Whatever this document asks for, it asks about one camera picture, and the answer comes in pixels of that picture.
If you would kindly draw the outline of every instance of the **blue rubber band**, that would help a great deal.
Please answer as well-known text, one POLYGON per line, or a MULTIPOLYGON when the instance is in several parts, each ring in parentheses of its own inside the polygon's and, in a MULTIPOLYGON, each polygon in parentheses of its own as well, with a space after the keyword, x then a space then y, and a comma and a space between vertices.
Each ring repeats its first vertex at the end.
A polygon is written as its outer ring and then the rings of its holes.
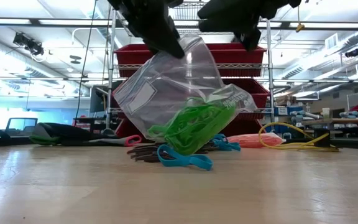
POLYGON ((212 138, 214 145, 219 148, 220 151, 241 151, 240 144, 238 142, 229 143, 224 134, 215 134, 212 138))
POLYGON ((157 149, 157 156, 158 159, 160 159, 162 165, 167 167, 173 167, 173 166, 188 166, 188 165, 194 165, 204 170, 211 170, 213 162, 211 159, 208 158, 208 156, 204 155, 191 155, 191 156, 183 156, 175 150, 173 150, 168 145, 161 145, 157 149), (175 159, 168 160, 164 159, 160 152, 165 151, 168 155, 174 157, 175 159))

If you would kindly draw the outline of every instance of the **wooden surface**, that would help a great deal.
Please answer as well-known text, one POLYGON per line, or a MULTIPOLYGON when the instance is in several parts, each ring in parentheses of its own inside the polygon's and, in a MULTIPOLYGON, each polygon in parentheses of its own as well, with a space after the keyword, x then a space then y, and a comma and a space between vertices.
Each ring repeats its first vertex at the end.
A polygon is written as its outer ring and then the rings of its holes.
POLYGON ((313 124, 358 124, 358 119, 347 119, 347 118, 331 118, 331 119, 318 119, 310 121, 302 121, 303 125, 313 124))
POLYGON ((210 172, 125 150, 0 148, 0 224, 358 223, 358 149, 213 152, 210 172))

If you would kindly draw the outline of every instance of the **green elastic cord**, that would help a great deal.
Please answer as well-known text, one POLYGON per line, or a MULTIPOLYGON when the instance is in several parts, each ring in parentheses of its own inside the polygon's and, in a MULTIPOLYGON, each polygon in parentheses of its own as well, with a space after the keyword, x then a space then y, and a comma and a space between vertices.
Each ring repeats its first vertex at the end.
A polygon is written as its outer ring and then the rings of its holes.
POLYGON ((194 154, 205 143, 220 132, 236 112, 236 107, 225 107, 222 103, 204 103, 201 98, 191 98, 202 102, 198 106, 186 106, 165 126, 152 126, 150 136, 164 137, 176 152, 182 155, 194 154))
POLYGON ((39 144, 41 146, 50 146, 50 145, 57 145, 60 140, 60 137, 46 138, 42 136, 31 135, 29 139, 32 142, 39 144))

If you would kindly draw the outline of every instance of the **plastic bag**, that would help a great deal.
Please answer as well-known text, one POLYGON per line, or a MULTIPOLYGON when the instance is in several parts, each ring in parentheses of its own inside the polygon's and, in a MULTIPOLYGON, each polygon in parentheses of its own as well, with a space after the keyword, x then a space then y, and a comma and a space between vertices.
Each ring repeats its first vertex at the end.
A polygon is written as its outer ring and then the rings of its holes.
MULTIPOLYGON (((229 142, 238 142, 241 147, 261 148, 264 147, 259 141, 258 134, 241 134, 238 136, 228 137, 229 142)), ((284 139, 277 136, 275 133, 262 133, 262 140, 269 146, 277 146, 285 142, 284 139)))
POLYGON ((240 110, 257 107, 252 96, 224 85, 201 37, 184 36, 182 59, 159 52, 114 91, 128 119, 147 138, 168 142, 183 155, 196 152, 240 110))

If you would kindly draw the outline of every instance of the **yellow cord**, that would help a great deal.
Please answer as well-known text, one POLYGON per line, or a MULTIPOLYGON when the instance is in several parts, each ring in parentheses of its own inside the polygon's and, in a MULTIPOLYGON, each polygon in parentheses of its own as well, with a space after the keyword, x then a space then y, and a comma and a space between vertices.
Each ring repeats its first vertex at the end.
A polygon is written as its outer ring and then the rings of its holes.
POLYGON ((329 136, 329 133, 326 133, 316 139, 313 139, 312 136, 310 136, 308 133, 304 132, 302 129, 295 127, 294 125, 290 125, 290 124, 286 124, 286 123, 282 123, 282 122, 273 122, 273 123, 269 123, 266 124, 265 126, 263 126, 260 130, 259 130, 259 142, 264 145, 265 147, 269 147, 272 149, 280 149, 280 150, 320 150, 320 151, 327 151, 327 152, 339 152, 338 148, 336 148, 335 146, 330 145, 331 147, 317 147, 314 146, 314 144, 322 139, 324 139, 325 137, 329 136), (273 126, 273 125, 283 125, 283 126, 287 126, 289 128, 295 129, 297 131, 299 131, 300 133, 304 134, 306 137, 311 138, 311 141, 308 142, 294 142, 294 143, 289 143, 289 144, 284 144, 281 146, 269 146, 268 144, 263 142, 262 139, 262 132, 269 126, 273 126))

